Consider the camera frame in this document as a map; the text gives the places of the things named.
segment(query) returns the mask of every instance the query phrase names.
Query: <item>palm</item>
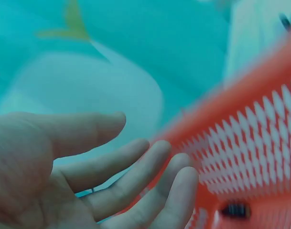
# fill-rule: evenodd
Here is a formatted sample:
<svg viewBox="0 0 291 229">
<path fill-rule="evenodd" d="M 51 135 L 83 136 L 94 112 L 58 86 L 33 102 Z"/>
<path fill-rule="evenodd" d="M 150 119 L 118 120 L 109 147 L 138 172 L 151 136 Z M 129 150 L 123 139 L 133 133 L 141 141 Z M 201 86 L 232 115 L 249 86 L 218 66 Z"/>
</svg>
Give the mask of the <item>palm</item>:
<svg viewBox="0 0 291 229">
<path fill-rule="evenodd" d="M 54 159 L 102 145 L 124 125 L 121 114 L 0 116 L 0 228 L 183 228 L 192 212 L 197 180 L 184 154 L 171 160 L 157 187 L 131 210 L 96 223 L 124 209 L 147 186 L 168 157 L 166 142 L 153 146 L 137 167 L 111 187 L 83 198 L 75 193 L 100 185 L 132 165 L 148 150 L 148 142 L 136 140 L 110 155 L 53 168 Z M 172 196 L 180 195 L 179 188 L 184 197 L 177 203 Z M 162 223 L 171 218 L 176 219 L 171 227 Z"/>
</svg>

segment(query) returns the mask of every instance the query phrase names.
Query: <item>teal fabric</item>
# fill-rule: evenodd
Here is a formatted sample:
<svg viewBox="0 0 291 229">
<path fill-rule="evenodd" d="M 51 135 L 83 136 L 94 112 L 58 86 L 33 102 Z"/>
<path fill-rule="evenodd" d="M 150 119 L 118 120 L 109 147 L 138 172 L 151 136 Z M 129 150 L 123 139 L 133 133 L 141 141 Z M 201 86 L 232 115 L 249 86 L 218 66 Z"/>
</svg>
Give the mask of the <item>teal fabric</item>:
<svg viewBox="0 0 291 229">
<path fill-rule="evenodd" d="M 76 7 L 85 30 L 76 16 L 68 25 Z M 81 37 L 51 35 L 55 30 Z M 100 42 L 153 77 L 163 94 L 162 127 L 221 81 L 227 34 L 214 7 L 195 0 L 0 0 L 0 102 L 17 72 L 42 53 L 108 62 L 91 44 Z"/>
</svg>

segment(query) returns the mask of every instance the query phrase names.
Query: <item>orange plastic basket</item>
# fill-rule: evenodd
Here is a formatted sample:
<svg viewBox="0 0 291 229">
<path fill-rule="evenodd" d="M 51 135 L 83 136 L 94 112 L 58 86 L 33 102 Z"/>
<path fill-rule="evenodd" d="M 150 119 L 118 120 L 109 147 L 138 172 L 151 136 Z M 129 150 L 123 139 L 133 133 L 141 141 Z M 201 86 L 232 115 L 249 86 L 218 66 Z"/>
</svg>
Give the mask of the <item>orange plastic basket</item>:
<svg viewBox="0 0 291 229">
<path fill-rule="evenodd" d="M 205 100 L 160 139 L 172 144 L 173 154 L 188 153 L 199 173 L 186 229 L 291 229 L 291 36 L 241 81 Z M 249 220 L 219 214 L 233 199 L 250 204 Z"/>
</svg>

